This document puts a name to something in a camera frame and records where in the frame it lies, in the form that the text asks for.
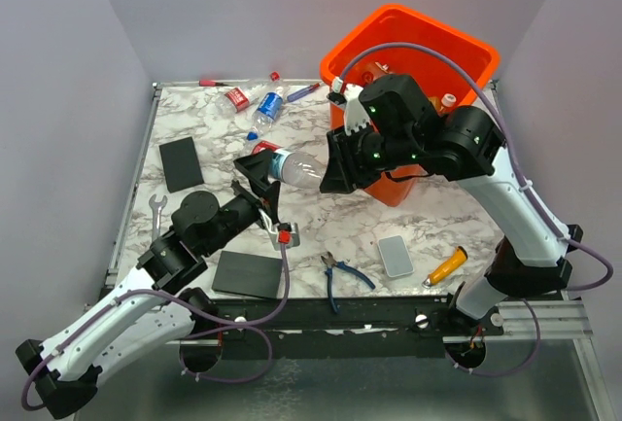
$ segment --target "bottle label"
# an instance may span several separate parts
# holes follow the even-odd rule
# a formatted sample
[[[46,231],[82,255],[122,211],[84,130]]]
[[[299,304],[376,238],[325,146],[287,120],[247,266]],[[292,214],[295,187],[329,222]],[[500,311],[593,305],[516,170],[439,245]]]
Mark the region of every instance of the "bottle label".
[[[253,155],[254,154],[258,154],[263,149],[270,149],[272,152],[274,152],[274,151],[276,151],[277,149],[280,149],[280,148],[281,148],[281,146],[277,146],[276,144],[272,144],[271,142],[261,141],[253,148],[253,151],[251,152],[251,154],[253,154]]]
[[[238,112],[248,108],[251,104],[240,88],[233,88],[225,94],[225,97],[228,98],[233,105],[235,105],[235,109]]]
[[[272,162],[270,163],[270,175],[272,178],[283,181],[283,165],[285,164],[285,159],[291,154],[290,151],[286,151],[285,149],[277,149],[274,151]]]
[[[269,92],[259,104],[257,111],[263,113],[272,120],[276,120],[283,98],[278,93]]]

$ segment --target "wrench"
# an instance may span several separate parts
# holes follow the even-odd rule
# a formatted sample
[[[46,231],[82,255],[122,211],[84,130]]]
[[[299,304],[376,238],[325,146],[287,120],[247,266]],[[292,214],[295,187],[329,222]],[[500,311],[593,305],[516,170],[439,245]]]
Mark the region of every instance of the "wrench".
[[[166,205],[167,200],[168,199],[165,196],[160,202],[156,202],[155,194],[149,198],[149,206],[152,208],[152,212],[154,214],[152,220],[152,243],[159,238],[159,227],[162,221],[162,209]]]

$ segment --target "orange plastic container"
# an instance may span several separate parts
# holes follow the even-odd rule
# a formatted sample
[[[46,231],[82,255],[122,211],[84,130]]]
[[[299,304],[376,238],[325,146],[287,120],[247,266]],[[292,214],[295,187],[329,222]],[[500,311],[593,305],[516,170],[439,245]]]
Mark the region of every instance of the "orange plastic container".
[[[352,58],[360,52],[385,42],[410,42],[423,45],[448,56],[483,88],[499,66],[497,51],[465,33],[401,5],[385,5],[350,32],[320,64],[322,81],[330,86]],[[389,66],[396,74],[409,74],[428,97],[453,93],[457,104],[468,105],[475,100],[475,92],[448,65],[423,52],[410,49],[389,49],[373,53],[361,60],[346,76],[346,83],[364,85],[365,66],[378,61]],[[330,126],[343,125],[343,111],[330,106]],[[422,172],[418,165],[404,166],[394,172],[407,176]],[[385,175],[365,191],[395,207],[408,195],[416,180],[395,183]]]

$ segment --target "pliers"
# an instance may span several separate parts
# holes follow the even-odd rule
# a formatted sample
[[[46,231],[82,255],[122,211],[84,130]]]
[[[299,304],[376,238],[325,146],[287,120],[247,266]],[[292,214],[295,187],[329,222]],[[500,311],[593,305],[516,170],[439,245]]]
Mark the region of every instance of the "pliers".
[[[328,293],[328,301],[330,302],[330,307],[332,308],[332,312],[335,314],[339,313],[339,306],[334,302],[334,298],[332,297],[332,270],[337,267],[343,270],[344,272],[352,273],[354,276],[363,280],[370,289],[375,290],[376,286],[373,282],[367,277],[364,273],[356,270],[355,268],[346,265],[343,261],[336,261],[330,252],[327,252],[325,256],[321,256],[322,262],[327,266],[327,269],[324,271],[324,274],[327,276],[327,293]]]

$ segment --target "marble tabletop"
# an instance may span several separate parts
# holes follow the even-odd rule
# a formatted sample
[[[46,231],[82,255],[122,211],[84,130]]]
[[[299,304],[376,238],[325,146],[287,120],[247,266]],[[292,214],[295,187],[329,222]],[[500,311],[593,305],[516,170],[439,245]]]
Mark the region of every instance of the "marble tabletop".
[[[293,90],[303,86],[293,86]],[[255,107],[228,118],[218,118],[212,100],[226,88],[164,87],[155,115],[145,164],[135,195],[131,218],[119,261],[119,282],[151,242],[152,212],[149,198],[168,196],[162,214],[162,232],[170,226],[170,216],[192,191],[213,193],[221,205],[233,192],[230,183],[244,177],[233,169],[233,160],[243,154],[244,136]],[[318,160],[328,160],[326,132],[329,129],[328,88],[284,106],[281,119],[265,139],[283,147],[303,150]],[[192,136],[205,184],[178,193],[169,193],[164,183],[158,146]],[[359,279],[336,271],[334,295],[338,297],[420,296],[454,292],[470,275],[490,263],[501,232],[482,207],[455,183],[431,177],[420,180],[398,207],[388,207],[364,192],[321,194],[284,185],[279,216],[297,222],[300,246],[288,251],[292,272],[292,298],[324,298],[326,276],[320,255],[331,251],[367,274],[375,291]],[[385,273],[377,242],[402,235],[414,263],[414,273],[389,278]],[[468,261],[449,278],[428,290],[422,282],[461,245]],[[279,257],[266,233],[252,226],[229,242],[228,251]],[[211,298],[235,298],[211,289],[220,252],[207,259],[208,269],[191,285],[203,288]]]

